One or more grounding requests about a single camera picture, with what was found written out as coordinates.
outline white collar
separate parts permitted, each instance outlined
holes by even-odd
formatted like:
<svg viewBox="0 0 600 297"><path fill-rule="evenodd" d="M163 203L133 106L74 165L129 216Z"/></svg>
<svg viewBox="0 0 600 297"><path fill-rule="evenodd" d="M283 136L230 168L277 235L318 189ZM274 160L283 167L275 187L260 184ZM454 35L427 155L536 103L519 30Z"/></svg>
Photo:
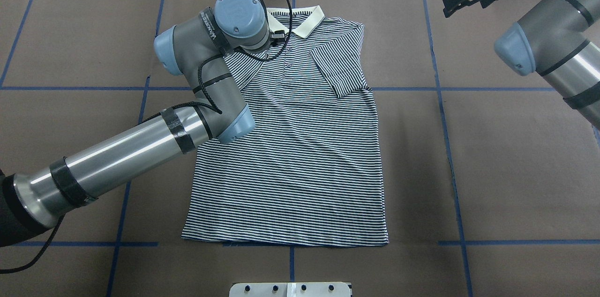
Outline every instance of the white collar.
<svg viewBox="0 0 600 297"><path fill-rule="evenodd" d="M289 31L287 26L281 24L281 22L279 22L275 17L273 17L271 13L282 12L289 14L290 9L285 9L281 7L268 7L266 11L267 20L269 22L269 28L272 32L283 30L287 33ZM308 16L308 18L305 19L304 22L302 22L302 24L300 24L297 28L292 30L294 34L302 38L307 38L313 32L313 30L315 30L315 28L317 28L317 26L321 24L321 21L325 18L325 14L323 13L323 10L321 10L321 6L319 5L317 5L316 7L300 7L298 9L292 9L292 15L295 13L302 13L306 11L311 12L310 16Z"/></svg>

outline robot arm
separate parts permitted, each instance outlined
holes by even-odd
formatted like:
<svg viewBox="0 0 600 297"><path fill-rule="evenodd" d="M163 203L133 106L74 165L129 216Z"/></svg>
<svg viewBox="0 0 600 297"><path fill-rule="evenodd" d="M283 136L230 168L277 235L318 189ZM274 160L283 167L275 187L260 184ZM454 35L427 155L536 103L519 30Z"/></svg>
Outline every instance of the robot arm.
<svg viewBox="0 0 600 297"><path fill-rule="evenodd" d="M444 15L480 2L443 0ZM542 0L499 38L495 52L515 72L538 71L573 109L600 128L600 49L583 32L600 19L600 0Z"/></svg>
<svg viewBox="0 0 600 297"><path fill-rule="evenodd" d="M270 32L262 0L217 0L214 15L208 7L159 35L159 60L186 77L197 99L33 175L0 173L0 246L51 229L67 212L213 137L228 143L247 134L255 122L223 56L240 49L263 52L282 37Z"/></svg>

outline shirt sleeve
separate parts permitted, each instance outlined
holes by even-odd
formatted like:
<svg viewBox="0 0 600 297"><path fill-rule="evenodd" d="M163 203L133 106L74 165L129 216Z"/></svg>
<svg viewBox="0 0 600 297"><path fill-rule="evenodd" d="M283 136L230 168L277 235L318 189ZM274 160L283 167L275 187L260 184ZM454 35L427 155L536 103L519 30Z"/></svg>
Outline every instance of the shirt sleeve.
<svg viewBox="0 0 600 297"><path fill-rule="evenodd" d="M364 37L364 25L317 47L310 56L330 84L337 98L360 89L371 90L360 66L360 49Z"/></svg>
<svg viewBox="0 0 600 297"><path fill-rule="evenodd" d="M266 58L266 53L256 54L257 57ZM261 69L263 62L254 58L248 57L243 53L236 52L229 57L225 58L225 63L229 72L233 75L233 79L238 88L243 90L256 73Z"/></svg>

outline black tape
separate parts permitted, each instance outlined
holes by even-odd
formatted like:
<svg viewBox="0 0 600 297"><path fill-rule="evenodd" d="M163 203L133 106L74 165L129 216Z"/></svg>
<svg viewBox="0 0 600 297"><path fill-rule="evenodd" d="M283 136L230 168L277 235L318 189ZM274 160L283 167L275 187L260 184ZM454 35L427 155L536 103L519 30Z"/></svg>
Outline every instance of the black tape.
<svg viewBox="0 0 600 297"><path fill-rule="evenodd" d="M175 110L169 107L166 110L160 112L163 120L169 127L169 131L173 134L177 145L180 147L183 154L188 154L195 149L194 141L191 139L189 134L186 132L180 118L176 115Z"/></svg>
<svg viewBox="0 0 600 297"><path fill-rule="evenodd" d="M202 126L204 126L204 129L206 130L206 135L208 135L208 139L212 139L212 131L210 131L210 127L208 127L208 121L206 121L206 118L204 117L204 114L202 114L200 107L194 106L194 109L197 115L200 117L200 120L202 120Z"/></svg>
<svg viewBox="0 0 600 297"><path fill-rule="evenodd" d="M210 81L204 82L204 87L210 86L216 82L220 82L223 79L227 79L231 76L232 76L231 73L225 73L225 74L219 75L219 77L214 77L213 79L210 79ZM202 86L198 85L191 92L193 92L195 94L196 92L200 92L201 90L202 90Z"/></svg>
<svg viewBox="0 0 600 297"><path fill-rule="evenodd" d="M215 45L219 51L221 51L223 56L227 57L232 54L233 47L229 41L227 41L227 38L225 37L225 34L223 34L223 31L221 31L221 28L217 26L212 9L207 7L199 13L198 17L200 18L202 24L204 24L206 33L208 34L210 40L212 40L213 45Z"/></svg>
<svg viewBox="0 0 600 297"><path fill-rule="evenodd" d="M97 197L88 195L79 182L77 182L77 179L75 179L67 166L66 158L52 163L50 165L50 174L56 188L74 207L83 207L98 199Z"/></svg>
<svg viewBox="0 0 600 297"><path fill-rule="evenodd" d="M571 58L577 56L577 54L579 52L581 52L581 50L583 50L589 43L590 43L590 40L586 39L585 41L583 41L583 43L581 43L578 47L576 47L572 52L570 52L570 54L567 54L563 59L559 60L559 62L557 62L556 64L552 65L551 67L545 69L544 71L538 72L538 73L542 77L544 77L545 75L550 74L552 71L555 71L555 69L558 69L564 63L568 62Z"/></svg>
<svg viewBox="0 0 600 297"><path fill-rule="evenodd" d="M592 26L594 24L594 18L592 17L592 14L586 7L583 6L583 4L579 3L578 0L564 0L564 1L567 2L568 4L571 4L575 9L577 9L577 11L579 11L579 13L583 16L583 18L585 18L585 21L587 22L587 26Z"/></svg>
<svg viewBox="0 0 600 297"><path fill-rule="evenodd" d="M581 110L584 107L592 105L596 101L600 100L600 82L581 92L577 96L570 98L564 98L564 102L567 103L574 110Z"/></svg>

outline black cable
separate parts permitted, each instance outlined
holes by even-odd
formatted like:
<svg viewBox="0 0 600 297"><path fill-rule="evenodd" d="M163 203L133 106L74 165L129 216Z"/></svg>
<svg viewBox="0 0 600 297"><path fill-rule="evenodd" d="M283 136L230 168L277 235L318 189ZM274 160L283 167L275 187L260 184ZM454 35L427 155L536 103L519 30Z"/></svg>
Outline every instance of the black cable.
<svg viewBox="0 0 600 297"><path fill-rule="evenodd" d="M206 91L206 88L204 87L204 82L202 81L202 68L204 67L204 65L208 64L208 62L212 62L215 59L218 58L222 58L223 55L222 54L216 54L215 56L212 56L210 58L208 58L207 60L205 60L204 62L202 62L202 64L200 64L200 66L198 66L198 84L200 85L201 89L202 89L202 93L204 94L204 98L206 98L206 100L208 100L208 102L212 105L213 107L213 111L217 112L218 114L223 113L223 111L221 111L218 107L217 104L215 104L214 101L212 101L212 98L210 97L210 95L208 94L208 92Z"/></svg>
<svg viewBox="0 0 600 297"><path fill-rule="evenodd" d="M253 59L255 59L255 60L259 61L259 62L270 62L270 61L276 59L277 57L279 57L279 55L281 55L283 53L283 50L285 50L285 47L287 46L287 42L290 41L290 37L292 36L292 4L290 3L290 0L285 0L285 1L287 2L287 7L289 8L289 11L290 11L290 21L289 21L290 26L289 26L288 31L287 31L287 36L285 37L285 42L283 42L283 46L281 47L281 49L279 49L279 52L275 56L273 56L272 58L260 58L260 57L257 57L255 55L253 55L253 54L247 53L242 48L235 49L236 52L240 52L240 53L242 53L242 54L244 54L244 55L246 55L246 56L248 56L250 58L253 58Z"/></svg>
<svg viewBox="0 0 600 297"><path fill-rule="evenodd" d="M60 227L60 223L62 223L62 219L64 217L65 216L63 215L60 218L58 218L58 223L56 223L56 226L54 226L54 229L52 230L52 233L50 234L50 237L48 237L48 240L44 243L44 246L39 250L38 254L34 257L34 259L32 259L30 261L30 263L27 263L26 265L23 265L23 267L15 267L13 269L0 269L0 275L14 274L15 272L19 272L19 271L23 271L23 270L29 269L34 264L36 264L36 262L44 254L44 252L48 248L48 246L50 246L50 243L52 243L52 240L54 239L54 236L56 235L56 232L58 231L58 227Z"/></svg>

